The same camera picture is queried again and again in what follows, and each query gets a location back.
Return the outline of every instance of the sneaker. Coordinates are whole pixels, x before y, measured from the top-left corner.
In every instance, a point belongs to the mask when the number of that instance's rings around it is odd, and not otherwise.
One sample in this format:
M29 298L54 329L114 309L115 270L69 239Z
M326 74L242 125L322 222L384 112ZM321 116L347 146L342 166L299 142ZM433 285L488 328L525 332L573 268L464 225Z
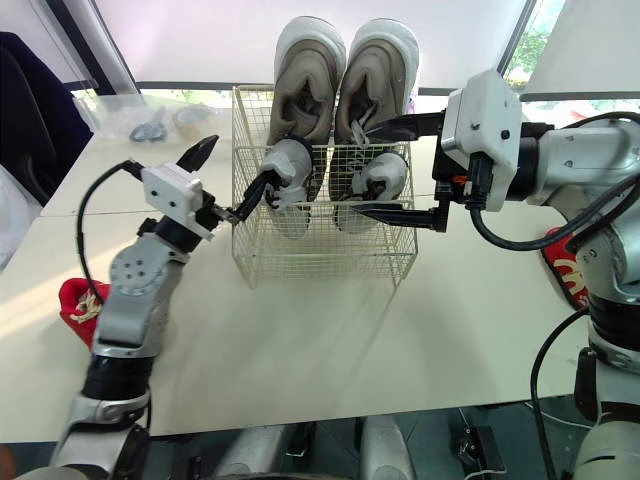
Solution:
M333 25L314 17L297 17L287 24L276 46L269 145L276 145L290 136L311 145L327 144L336 93L345 65L344 43ZM285 157L281 155L279 160L289 162L283 169L298 167L291 172L293 184L300 186L305 193L298 201L314 201L324 180L326 151L313 152L310 168L302 159ZM271 168L278 171L274 166L277 162L274 159L269 162ZM282 187L268 194L281 200L290 198L288 193L278 191L289 185L290 182L283 178ZM271 218L284 236L301 238L308 228L309 207L285 203L286 200L281 201L278 208L272 205Z
M364 132L406 113L419 61L415 35L396 20L372 20L356 32L340 88L335 143L364 147L334 152L329 171L332 201L393 200L402 193L406 163L386 148L368 146ZM335 208L334 221L341 231L354 234L377 223L348 205Z

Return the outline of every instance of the plastic bag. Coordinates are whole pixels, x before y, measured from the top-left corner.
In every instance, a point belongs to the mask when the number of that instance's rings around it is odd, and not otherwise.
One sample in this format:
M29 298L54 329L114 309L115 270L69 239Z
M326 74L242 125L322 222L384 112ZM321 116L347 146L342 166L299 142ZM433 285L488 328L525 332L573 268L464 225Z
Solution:
M137 143L194 143L218 133L219 109L151 95L76 98L76 108L94 135Z

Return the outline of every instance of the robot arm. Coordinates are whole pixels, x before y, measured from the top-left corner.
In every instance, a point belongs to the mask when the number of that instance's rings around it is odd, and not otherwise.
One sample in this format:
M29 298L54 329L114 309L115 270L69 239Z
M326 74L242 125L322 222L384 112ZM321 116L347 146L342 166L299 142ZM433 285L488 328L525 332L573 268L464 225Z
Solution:
M479 233L503 248L535 250L556 239L510 242L480 212L505 200L554 207L568 221L590 292L589 347L580 355L576 403L597 426L585 439L576 479L631 479L640 471L640 116L605 114L570 128L521 123L520 104L494 71L453 92L440 114L374 126L380 140L438 136L437 207L406 211L368 204L360 213L400 226L446 231L449 203L466 206Z
M141 478L149 446L148 381L182 269L189 254L202 239L213 237L211 231L220 222L244 221L266 185L276 181L265 172L249 186L236 210L218 206L192 173L207 160L217 139L205 138L176 164L144 168L126 162L125 169L143 182L148 203L164 217L145 220L138 240L114 258L111 292L94 335L86 379L73 399L51 467L23 478ZM143 427L137 421L145 411Z

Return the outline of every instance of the white wire basket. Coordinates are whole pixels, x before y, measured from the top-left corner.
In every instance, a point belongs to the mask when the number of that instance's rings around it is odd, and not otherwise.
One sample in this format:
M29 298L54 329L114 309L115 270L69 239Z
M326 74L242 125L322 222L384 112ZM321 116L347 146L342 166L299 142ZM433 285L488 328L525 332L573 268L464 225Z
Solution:
M273 100L271 86L240 86L233 89L233 203L240 204L249 184L256 178L264 155L268 152L267 135ZM393 200L405 208L413 208L413 179L408 143L375 145L375 151L392 150L407 165L404 190ZM332 201L345 179L334 176L330 169L336 162L362 156L355 145L313 146L314 157L324 156L326 168L313 173L324 181L313 202L296 203L296 215L286 218L273 214L264 201L249 218L233 230L233 258L251 287L261 280L299 280L319 277L366 276L390 278L395 287L406 277L418 253L413 228L392 227L367 219L348 205L365 203ZM362 158L364 166L370 158ZM329 185L336 190L330 195ZM361 233L347 233L336 225L336 212L343 221L357 221ZM304 232L296 238L285 234L291 229Z

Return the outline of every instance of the table surface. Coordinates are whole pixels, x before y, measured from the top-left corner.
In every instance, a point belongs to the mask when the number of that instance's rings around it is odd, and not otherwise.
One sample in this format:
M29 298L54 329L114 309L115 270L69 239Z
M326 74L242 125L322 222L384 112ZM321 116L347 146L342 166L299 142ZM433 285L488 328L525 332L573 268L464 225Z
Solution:
M433 204L432 148L413 149L416 208ZM183 150L94 139L33 223L0 276L0 442L57 439L84 380L88 352L59 319L57 299L62 282L80 276L73 214L82 193L124 158L157 164ZM227 204L228 139L213 158L203 183ZM149 212L127 175L96 193L85 220L96 279L107 280L113 256ZM526 204L486 217L515 240L562 222ZM193 253L173 296L151 378L154 435L522 400L538 348L571 313L538 253L489 245L457 205L446 234L419 231L417 260L395 294L390 280L365 278L252 290L232 260L230 227L215 233ZM586 338L580 321L558 339L541 395L572 391Z

